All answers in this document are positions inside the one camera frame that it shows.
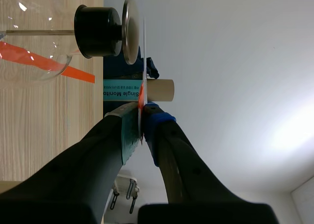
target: glass flask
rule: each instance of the glass flask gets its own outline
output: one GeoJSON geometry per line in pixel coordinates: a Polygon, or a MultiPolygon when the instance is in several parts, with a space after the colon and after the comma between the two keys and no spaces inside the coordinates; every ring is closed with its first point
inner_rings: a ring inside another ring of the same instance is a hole
{"type": "Polygon", "coordinates": [[[126,0],[122,25],[114,8],[78,7],[60,0],[0,0],[0,88],[28,86],[61,74],[75,54],[118,55],[133,64],[138,50],[138,11],[126,0]]]}
{"type": "Polygon", "coordinates": [[[54,78],[79,53],[73,35],[14,33],[73,30],[73,17],[60,0],[0,0],[0,4],[0,88],[54,78]]]}

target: cardboard tube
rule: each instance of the cardboard tube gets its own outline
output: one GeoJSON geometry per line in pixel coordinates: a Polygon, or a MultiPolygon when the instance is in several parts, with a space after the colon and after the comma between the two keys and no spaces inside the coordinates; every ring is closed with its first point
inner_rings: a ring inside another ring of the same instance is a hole
{"type": "Polygon", "coordinates": [[[148,101],[172,101],[175,94],[175,84],[172,79],[148,79],[148,101]]]}

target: box label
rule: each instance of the box label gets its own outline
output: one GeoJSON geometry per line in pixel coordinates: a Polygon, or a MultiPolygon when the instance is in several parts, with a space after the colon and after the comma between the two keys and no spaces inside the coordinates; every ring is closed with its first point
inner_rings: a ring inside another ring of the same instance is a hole
{"type": "Polygon", "coordinates": [[[142,80],[104,79],[103,100],[138,101],[142,80]]]}

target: white ceiling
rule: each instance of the white ceiling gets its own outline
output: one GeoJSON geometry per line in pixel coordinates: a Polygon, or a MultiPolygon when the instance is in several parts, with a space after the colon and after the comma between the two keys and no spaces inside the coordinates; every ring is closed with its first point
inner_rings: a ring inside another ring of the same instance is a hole
{"type": "MultiPolygon", "coordinates": [[[[291,191],[314,175],[314,0],[137,2],[147,53],[175,82],[159,105],[228,188],[291,191]]],[[[146,145],[123,170],[163,186],[146,145]]]]}

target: white wall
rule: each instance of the white wall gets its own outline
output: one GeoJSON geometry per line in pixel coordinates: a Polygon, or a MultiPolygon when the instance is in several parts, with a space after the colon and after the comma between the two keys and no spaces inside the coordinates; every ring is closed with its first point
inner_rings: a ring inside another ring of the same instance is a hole
{"type": "Polygon", "coordinates": [[[269,204],[280,224],[302,224],[291,194],[288,192],[235,192],[235,194],[250,202],[269,204]]]}
{"type": "Polygon", "coordinates": [[[292,192],[303,224],[314,223],[314,177],[292,192]]]}

